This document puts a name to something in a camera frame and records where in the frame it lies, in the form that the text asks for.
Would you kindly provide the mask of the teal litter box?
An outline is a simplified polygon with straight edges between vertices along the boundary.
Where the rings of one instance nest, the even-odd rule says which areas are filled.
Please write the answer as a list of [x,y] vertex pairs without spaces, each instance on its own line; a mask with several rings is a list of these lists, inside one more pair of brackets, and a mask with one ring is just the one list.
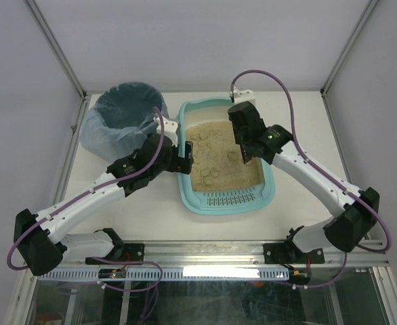
[[[229,121],[228,109],[232,102],[226,97],[211,97],[185,102],[179,111],[180,141],[186,139],[186,131],[202,123]],[[275,194],[275,182],[271,167],[256,158],[262,166],[262,182],[248,188],[218,192],[197,192],[192,189],[189,175],[178,176],[183,203],[193,212],[202,215],[229,215],[245,213],[265,207]]]

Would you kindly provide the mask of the translucent blue bin liner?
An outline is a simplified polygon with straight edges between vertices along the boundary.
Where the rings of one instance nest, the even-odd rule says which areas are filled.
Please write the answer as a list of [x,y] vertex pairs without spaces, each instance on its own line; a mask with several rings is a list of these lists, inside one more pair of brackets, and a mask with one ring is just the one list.
[[145,122],[144,126],[112,129],[106,126],[95,108],[96,102],[85,114],[79,141],[87,151],[109,163],[131,154],[142,146],[148,135],[156,132],[157,123],[153,121],[155,112],[152,121]]

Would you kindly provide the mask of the black trash bin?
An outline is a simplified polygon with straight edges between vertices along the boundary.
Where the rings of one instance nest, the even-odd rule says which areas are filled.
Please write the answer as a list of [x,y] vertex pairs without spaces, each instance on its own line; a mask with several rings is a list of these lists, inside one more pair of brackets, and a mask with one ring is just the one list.
[[95,110],[107,127],[122,129],[141,127],[152,121],[154,107],[169,117],[163,95],[157,88],[142,82],[126,82],[104,92],[97,99]]

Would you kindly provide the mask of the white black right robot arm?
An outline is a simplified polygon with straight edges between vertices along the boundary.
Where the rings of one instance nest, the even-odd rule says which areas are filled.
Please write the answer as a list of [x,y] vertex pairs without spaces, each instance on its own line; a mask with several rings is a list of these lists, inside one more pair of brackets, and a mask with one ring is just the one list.
[[245,163],[260,158],[284,171],[312,193],[330,212],[331,217],[311,226],[291,229],[284,241],[293,254],[309,253],[318,248],[334,247],[350,253],[376,224],[379,193],[373,188],[361,190],[338,180],[305,152],[300,152],[284,127],[267,127],[251,102],[228,109],[236,144]]

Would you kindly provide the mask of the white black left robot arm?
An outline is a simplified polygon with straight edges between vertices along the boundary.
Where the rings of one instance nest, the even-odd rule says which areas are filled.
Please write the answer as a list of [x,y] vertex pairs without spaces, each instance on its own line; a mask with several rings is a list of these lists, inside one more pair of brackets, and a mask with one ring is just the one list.
[[192,151],[192,142],[177,146],[167,136],[150,135],[141,148],[114,161],[72,198],[37,213],[20,211],[15,218],[11,250],[19,251],[25,262],[23,268],[35,276],[45,275],[67,261],[126,261],[125,244],[112,228],[88,234],[73,234],[72,229],[102,207],[145,188],[163,172],[190,174]]

